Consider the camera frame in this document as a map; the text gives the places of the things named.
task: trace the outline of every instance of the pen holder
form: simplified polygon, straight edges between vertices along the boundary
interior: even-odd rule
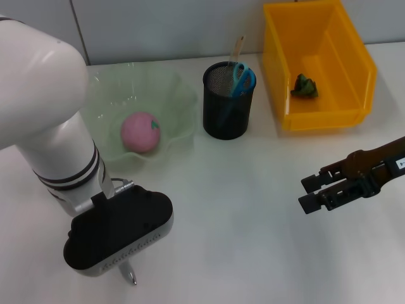
[[[238,138],[246,132],[249,123],[256,83],[240,96],[229,97],[234,82],[232,76],[234,66],[235,63],[228,65],[227,61],[219,62],[209,67],[202,78],[204,83],[204,129],[209,135],[218,139]],[[243,68],[239,68],[238,77],[243,71]],[[244,87],[249,88],[250,81],[252,80],[248,77],[244,82]]]

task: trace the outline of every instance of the blue scissors handle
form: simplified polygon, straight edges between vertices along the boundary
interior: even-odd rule
[[[238,71],[239,68],[243,66],[242,75],[238,78]],[[244,87],[246,79],[250,76],[251,83],[249,87]],[[244,62],[238,62],[234,66],[234,82],[232,84],[232,88],[230,90],[230,97],[237,97],[240,96],[243,92],[247,92],[256,84],[256,76],[251,69],[249,69],[248,65]]]

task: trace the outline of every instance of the pink ball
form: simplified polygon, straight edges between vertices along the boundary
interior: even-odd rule
[[[160,139],[160,124],[151,114],[135,112],[121,126],[124,146],[136,153],[145,153],[157,146]]]

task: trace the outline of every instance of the white table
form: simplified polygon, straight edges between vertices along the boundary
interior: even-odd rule
[[[405,178],[374,198],[305,215],[300,180],[357,149],[405,135],[405,43],[368,46],[378,66],[372,114],[359,127],[292,136],[277,129],[260,56],[247,132],[219,141],[202,127],[203,72],[226,58],[166,61],[200,97],[194,142],[158,163],[110,167],[173,201],[171,233],[118,269],[84,277],[63,260],[71,218],[14,147],[0,152],[0,302],[389,304],[405,300]],[[102,68],[90,67],[90,72]]]

